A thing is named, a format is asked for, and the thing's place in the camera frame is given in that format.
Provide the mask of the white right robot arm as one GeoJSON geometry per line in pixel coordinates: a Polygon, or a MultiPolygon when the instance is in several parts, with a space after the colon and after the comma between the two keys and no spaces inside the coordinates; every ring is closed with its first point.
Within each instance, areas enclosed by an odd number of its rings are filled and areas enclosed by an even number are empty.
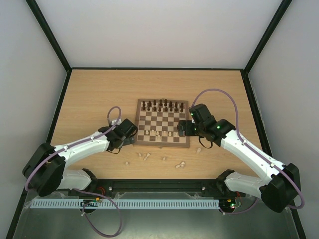
{"type": "Polygon", "coordinates": [[[252,195],[277,213],[290,206],[301,192],[297,166],[275,160],[244,138],[232,123],[216,120],[204,104],[191,107],[190,115],[191,120],[179,121],[179,135],[205,138],[238,157],[257,174],[257,177],[251,177],[226,170],[217,178],[217,189],[221,194],[238,191],[252,195]]]}

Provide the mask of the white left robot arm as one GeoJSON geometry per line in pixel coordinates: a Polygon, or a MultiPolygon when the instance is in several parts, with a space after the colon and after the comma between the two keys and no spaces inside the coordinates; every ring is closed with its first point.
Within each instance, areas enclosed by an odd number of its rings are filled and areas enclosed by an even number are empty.
{"type": "Polygon", "coordinates": [[[25,165],[25,190],[35,190],[41,197],[62,189],[89,188],[93,175],[87,169],[70,170],[76,162],[93,154],[113,152],[129,144],[138,127],[129,119],[114,120],[93,134],[80,140],[52,146],[41,144],[25,165]]]}

